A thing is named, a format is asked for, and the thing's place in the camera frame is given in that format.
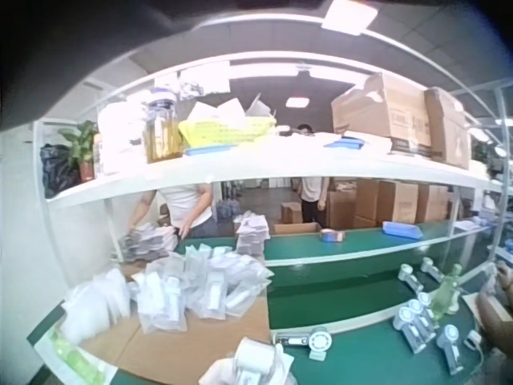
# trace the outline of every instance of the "white wall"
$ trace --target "white wall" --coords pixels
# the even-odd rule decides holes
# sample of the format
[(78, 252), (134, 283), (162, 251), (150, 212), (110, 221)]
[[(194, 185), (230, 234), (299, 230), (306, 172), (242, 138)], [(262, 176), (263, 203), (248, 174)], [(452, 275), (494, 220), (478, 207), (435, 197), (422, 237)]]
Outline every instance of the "white wall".
[(38, 214), (28, 126), (1, 134), (2, 383), (30, 381), (42, 361), (27, 335), (63, 298), (66, 285)]
[[(97, 71), (98, 79), (121, 86), (146, 75), (133, 62), (122, 59)], [(74, 119), (99, 96), (97, 90), (79, 84), (47, 116)], [(95, 113), (84, 119), (95, 120)], [(54, 141), (55, 127), (46, 127), (46, 139)], [(32, 163), (32, 132), (28, 125), (0, 134), (2, 201), (2, 279), (0, 383), (28, 383), (42, 361), (27, 342), (27, 335), (63, 299), (67, 285), (55, 259), (38, 210)], [(113, 200), (118, 235), (139, 194)], [(156, 218), (156, 207), (152, 218)], [(89, 279), (108, 263), (113, 245), (107, 230), (103, 202), (60, 209), (50, 213), (58, 250), (73, 282)]]

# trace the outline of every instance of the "person's hand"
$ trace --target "person's hand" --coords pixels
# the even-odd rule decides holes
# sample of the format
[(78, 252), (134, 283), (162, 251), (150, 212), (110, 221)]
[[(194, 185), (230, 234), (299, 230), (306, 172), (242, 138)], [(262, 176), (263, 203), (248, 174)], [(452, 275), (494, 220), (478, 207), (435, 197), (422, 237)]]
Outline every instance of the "person's hand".
[(192, 220), (188, 217), (185, 217), (182, 221), (182, 225), (180, 226), (180, 230), (178, 230), (178, 236), (181, 239), (184, 239), (187, 234), (189, 234), (189, 230), (191, 229)]
[(504, 261), (497, 263), (497, 279), (503, 289), (507, 289), (513, 283), (513, 273)]

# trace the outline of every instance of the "yellow basket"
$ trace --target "yellow basket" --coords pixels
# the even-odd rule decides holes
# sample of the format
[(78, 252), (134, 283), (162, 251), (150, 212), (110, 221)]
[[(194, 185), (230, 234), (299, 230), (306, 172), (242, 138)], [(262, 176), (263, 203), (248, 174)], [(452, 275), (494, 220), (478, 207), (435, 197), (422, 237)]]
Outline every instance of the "yellow basket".
[(274, 118), (244, 118), (243, 127), (232, 127), (222, 120), (184, 120), (178, 128), (189, 147), (207, 147), (221, 144), (251, 142), (274, 127)]

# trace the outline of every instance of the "potted plant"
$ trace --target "potted plant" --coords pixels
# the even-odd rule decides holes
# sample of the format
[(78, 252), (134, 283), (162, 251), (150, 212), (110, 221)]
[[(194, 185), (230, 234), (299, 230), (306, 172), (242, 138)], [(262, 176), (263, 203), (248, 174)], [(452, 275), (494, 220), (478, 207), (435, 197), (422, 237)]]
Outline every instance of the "potted plant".
[(95, 179), (95, 168), (93, 165), (93, 143), (98, 128), (95, 122), (86, 120), (77, 125), (79, 133), (71, 128), (59, 129), (64, 139), (71, 143), (70, 161), (79, 162), (80, 179), (82, 182)]

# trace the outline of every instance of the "white shirt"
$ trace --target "white shirt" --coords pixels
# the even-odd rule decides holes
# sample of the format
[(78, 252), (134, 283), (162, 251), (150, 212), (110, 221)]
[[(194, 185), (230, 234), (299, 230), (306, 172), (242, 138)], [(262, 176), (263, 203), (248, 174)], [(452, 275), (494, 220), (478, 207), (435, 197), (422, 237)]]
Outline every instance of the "white shirt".
[(307, 202), (318, 201), (321, 197), (322, 176), (308, 176), (301, 179), (301, 199)]
[[(196, 207), (200, 200), (201, 193), (198, 184), (187, 186), (166, 187), (159, 191), (168, 204), (171, 214), (171, 224), (180, 227), (184, 218)], [(212, 208), (208, 206), (193, 222), (192, 227), (201, 225), (212, 216)]]

